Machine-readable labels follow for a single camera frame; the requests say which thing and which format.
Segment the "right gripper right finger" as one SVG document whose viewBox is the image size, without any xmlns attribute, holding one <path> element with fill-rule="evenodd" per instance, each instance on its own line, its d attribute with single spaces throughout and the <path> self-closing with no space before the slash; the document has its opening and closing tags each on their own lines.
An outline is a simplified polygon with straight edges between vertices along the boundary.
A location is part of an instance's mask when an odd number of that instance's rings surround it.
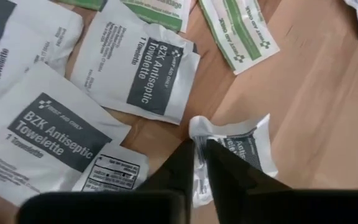
<svg viewBox="0 0 358 224">
<path fill-rule="evenodd" d="M 220 224 L 262 224 L 262 209 L 251 197 L 291 189 L 214 140 L 206 141 L 205 161 Z"/>
</svg>

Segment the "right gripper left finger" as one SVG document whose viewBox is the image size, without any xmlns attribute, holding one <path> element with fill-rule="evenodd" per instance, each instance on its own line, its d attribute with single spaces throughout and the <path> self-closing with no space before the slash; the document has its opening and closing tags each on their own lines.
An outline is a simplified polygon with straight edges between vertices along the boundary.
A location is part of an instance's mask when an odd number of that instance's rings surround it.
<svg viewBox="0 0 358 224">
<path fill-rule="evenodd" d="M 191 223 L 194 158 L 194 142 L 187 139 L 137 188 L 145 197 L 139 224 Z"/>
</svg>

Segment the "white packet red label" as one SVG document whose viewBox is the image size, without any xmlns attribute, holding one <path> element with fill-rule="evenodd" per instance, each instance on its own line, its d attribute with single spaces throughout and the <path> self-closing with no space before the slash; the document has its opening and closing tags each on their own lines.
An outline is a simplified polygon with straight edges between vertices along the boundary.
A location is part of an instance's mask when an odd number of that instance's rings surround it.
<svg viewBox="0 0 358 224">
<path fill-rule="evenodd" d="M 82 173 L 75 192 L 134 190 L 147 178 L 149 158 L 118 144 L 105 145 Z"/>
</svg>

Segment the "green striped bandage packet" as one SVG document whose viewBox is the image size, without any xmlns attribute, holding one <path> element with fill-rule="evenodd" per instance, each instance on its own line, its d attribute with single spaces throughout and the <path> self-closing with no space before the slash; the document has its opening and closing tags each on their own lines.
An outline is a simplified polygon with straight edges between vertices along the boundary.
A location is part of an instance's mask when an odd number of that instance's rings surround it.
<svg viewBox="0 0 358 224">
<path fill-rule="evenodd" d="M 108 0 L 56 0 L 58 2 L 69 4 L 72 6 L 83 7 L 100 11 L 103 9 Z"/>
<path fill-rule="evenodd" d="M 199 0 L 199 4 L 235 75 L 280 51 L 258 0 Z"/>
<path fill-rule="evenodd" d="M 185 33 L 192 0 L 121 0 L 148 23 L 160 24 L 175 32 Z"/>
</svg>

